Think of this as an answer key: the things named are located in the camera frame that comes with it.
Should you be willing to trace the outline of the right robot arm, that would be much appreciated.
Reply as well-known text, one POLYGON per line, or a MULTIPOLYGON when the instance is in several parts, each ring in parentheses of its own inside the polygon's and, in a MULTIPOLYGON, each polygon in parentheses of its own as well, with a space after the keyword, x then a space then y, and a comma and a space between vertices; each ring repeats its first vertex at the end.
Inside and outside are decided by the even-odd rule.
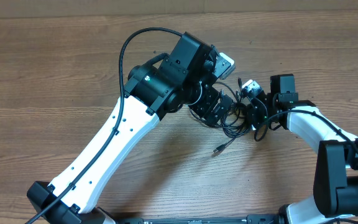
POLYGON ((276 215, 257 215, 257 223, 355 223, 358 217, 358 136, 323 116, 314 103, 300 100, 292 74, 270 78, 265 93, 254 80, 239 83, 254 139, 283 128, 302 138, 317 154, 313 193, 282 206, 276 215))

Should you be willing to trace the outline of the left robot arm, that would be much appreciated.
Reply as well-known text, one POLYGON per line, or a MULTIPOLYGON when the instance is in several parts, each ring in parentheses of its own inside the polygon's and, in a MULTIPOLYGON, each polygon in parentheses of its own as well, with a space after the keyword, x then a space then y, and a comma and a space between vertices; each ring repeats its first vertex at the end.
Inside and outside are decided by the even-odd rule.
POLYGON ((213 85, 235 67, 226 54, 185 32, 170 53, 120 76, 120 96, 102 128, 61 174, 50 182, 36 181, 28 190, 36 217, 49 223, 112 223, 96 204, 128 153, 166 114, 182 106, 217 123, 230 101, 213 85))

